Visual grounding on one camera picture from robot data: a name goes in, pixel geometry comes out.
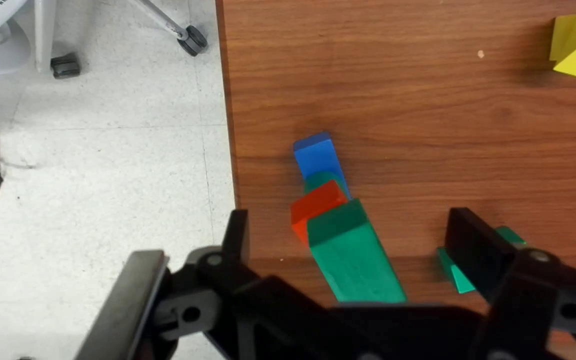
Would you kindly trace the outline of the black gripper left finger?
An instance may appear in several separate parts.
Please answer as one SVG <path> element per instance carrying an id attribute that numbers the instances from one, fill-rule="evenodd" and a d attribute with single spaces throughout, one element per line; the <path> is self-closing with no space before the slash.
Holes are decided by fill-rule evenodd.
<path id="1" fill-rule="evenodd" d="M 247 266 L 248 258 L 248 212 L 232 211 L 223 241 L 223 264 L 221 269 L 235 279 L 250 279 L 252 272 Z"/>

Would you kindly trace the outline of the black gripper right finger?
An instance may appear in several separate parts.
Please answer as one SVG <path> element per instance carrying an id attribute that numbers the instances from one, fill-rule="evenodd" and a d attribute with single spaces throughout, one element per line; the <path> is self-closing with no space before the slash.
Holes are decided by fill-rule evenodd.
<path id="1" fill-rule="evenodd" d="M 515 261 L 546 264 L 548 254 L 508 244 L 471 208 L 450 208 L 444 241 L 448 257 L 487 300 L 489 311 L 544 313 L 548 294 L 528 284 L 504 288 Z"/>

